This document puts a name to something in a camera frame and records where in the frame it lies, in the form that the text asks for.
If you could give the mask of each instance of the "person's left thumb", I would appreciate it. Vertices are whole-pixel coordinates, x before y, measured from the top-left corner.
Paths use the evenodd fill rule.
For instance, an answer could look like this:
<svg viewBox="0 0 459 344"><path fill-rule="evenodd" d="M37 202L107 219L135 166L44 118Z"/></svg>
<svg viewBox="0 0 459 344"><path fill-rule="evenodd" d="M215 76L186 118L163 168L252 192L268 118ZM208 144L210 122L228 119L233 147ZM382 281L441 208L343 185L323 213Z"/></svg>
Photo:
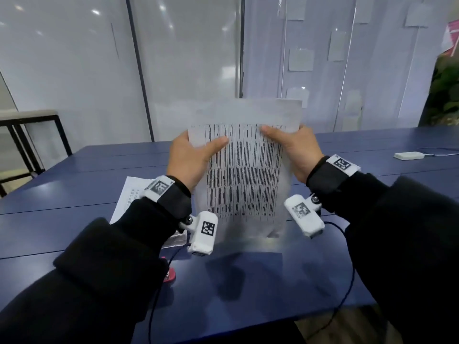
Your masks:
<svg viewBox="0 0 459 344"><path fill-rule="evenodd" d="M217 153L219 150L221 150L223 147L225 147L229 142L229 139L227 136L222 136L218 139L214 139L208 144L205 144L204 146L201 147L201 150L204 153L204 156L206 159L210 159L215 153Z"/></svg>

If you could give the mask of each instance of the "black jacket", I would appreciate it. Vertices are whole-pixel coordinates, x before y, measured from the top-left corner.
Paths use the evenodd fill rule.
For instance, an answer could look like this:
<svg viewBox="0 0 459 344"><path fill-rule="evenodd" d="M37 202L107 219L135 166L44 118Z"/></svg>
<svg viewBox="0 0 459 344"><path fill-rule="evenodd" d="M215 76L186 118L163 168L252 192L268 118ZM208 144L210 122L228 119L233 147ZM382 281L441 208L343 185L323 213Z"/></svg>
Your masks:
<svg viewBox="0 0 459 344"><path fill-rule="evenodd" d="M353 264L404 341L439 343L448 335L454 341L456 202L407 178L389 188L362 173L319 199L351 223L346 239ZM56 258L55 270L0 312L0 343L129 343L167 272L158 255L177 224L146 198L113 225L90 223Z"/></svg>

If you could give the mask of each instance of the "person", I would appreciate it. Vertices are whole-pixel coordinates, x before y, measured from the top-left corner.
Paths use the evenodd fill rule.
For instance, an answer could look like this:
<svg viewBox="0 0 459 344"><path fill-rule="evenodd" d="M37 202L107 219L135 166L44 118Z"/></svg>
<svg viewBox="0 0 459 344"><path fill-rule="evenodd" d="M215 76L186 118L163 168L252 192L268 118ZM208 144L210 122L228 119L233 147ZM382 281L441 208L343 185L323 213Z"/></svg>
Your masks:
<svg viewBox="0 0 459 344"><path fill-rule="evenodd" d="M404 341L452 340L458 319L456 202L409 178L388 187L361 172L329 192L337 173L327 167L310 128L261 131L284 146L295 176L323 207L350 222L345 236L353 264ZM227 143L222 137L194 148L184 132L172 142L167 175L190 197L210 157ZM158 256L177 226L145 197L112 225L94 220L56 258L53 271L3 309L0 343L129 343L168 271Z"/></svg>

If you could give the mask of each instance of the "blue tabletop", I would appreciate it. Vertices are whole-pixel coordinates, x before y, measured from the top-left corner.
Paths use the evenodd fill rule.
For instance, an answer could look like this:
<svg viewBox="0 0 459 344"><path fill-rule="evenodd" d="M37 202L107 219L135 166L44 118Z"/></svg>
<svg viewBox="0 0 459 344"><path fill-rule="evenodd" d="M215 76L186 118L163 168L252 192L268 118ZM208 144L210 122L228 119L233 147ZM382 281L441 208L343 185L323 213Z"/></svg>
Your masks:
<svg viewBox="0 0 459 344"><path fill-rule="evenodd" d="M459 128L394 129L317 135L325 154L339 153L392 184L403 174L459 198L459 156L399 161L395 152L459 148ZM0 200L0 307L52 269L54 258L96 217L110 219L127 176L155 178L166 171L170 143L88 146ZM426 150L441 153L441 150ZM292 179L291 194L309 195ZM323 211L327 220L347 226ZM162 254L170 256L171 249ZM176 343L332 309L349 285L344 237L333 227L314 240L293 222L280 238L222 243L204 258L181 252L177 280L155 312L158 343ZM357 278L347 305L374 301ZM146 323L133 342L146 341Z"/></svg>

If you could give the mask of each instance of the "qr code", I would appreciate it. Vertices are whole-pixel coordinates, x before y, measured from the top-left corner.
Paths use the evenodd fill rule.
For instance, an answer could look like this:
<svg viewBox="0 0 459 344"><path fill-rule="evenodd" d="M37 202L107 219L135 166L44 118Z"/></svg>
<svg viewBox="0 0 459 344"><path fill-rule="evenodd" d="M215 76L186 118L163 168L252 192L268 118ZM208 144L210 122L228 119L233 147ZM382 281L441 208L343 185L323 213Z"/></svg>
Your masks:
<svg viewBox="0 0 459 344"><path fill-rule="evenodd" d="M204 221L204 223L202 224L201 233L210 235L212 237L214 230L215 230L215 224L207 222L207 221Z"/></svg>
<svg viewBox="0 0 459 344"><path fill-rule="evenodd" d="M298 218L303 218L307 214L311 213L311 211L307 208L305 203L300 203L291 209L298 216Z"/></svg>
<svg viewBox="0 0 459 344"><path fill-rule="evenodd" d="M346 170L348 167L350 167L352 164L345 161L344 159L340 158L337 161L334 162L334 164L340 168L341 170Z"/></svg>
<svg viewBox="0 0 459 344"><path fill-rule="evenodd" d="M149 185L147 189L152 190L157 195L162 195L170 186L162 181L156 181Z"/></svg>

